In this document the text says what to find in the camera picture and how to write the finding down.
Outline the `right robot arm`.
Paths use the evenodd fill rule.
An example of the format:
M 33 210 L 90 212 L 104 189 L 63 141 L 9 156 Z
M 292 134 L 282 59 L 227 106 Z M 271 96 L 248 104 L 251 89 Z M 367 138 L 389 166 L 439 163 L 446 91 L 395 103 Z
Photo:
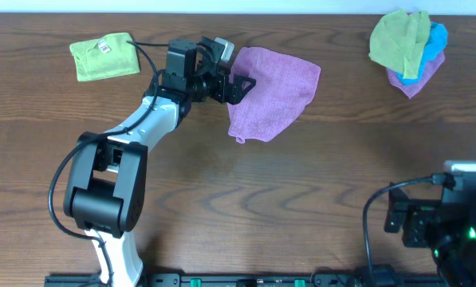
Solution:
M 441 198 L 409 198 L 402 188 L 418 183 L 440 186 Z M 429 249 L 449 286 L 476 286 L 476 172 L 391 183 L 384 231 L 402 231 L 407 248 Z

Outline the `large pink cloth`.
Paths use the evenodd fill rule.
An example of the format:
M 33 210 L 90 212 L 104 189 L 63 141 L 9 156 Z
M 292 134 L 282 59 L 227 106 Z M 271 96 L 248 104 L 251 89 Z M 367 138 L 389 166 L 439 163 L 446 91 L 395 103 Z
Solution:
M 287 129 L 316 95 L 321 67 L 262 47 L 240 49 L 231 74 L 256 80 L 236 105 L 229 105 L 228 134 L 240 144 L 270 142 Z

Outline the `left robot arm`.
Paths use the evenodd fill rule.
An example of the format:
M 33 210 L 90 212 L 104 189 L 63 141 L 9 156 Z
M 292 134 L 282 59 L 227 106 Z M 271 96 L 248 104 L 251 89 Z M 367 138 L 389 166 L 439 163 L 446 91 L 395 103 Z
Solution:
M 63 210 L 91 241 L 101 266 L 98 286 L 142 286 L 144 264 L 133 232 L 144 205 L 148 154 L 206 98 L 238 104 L 256 85 L 225 64 L 234 44 L 217 37 L 166 44 L 165 69 L 154 69 L 140 106 L 119 126 L 83 133 L 58 170 L 71 167 Z

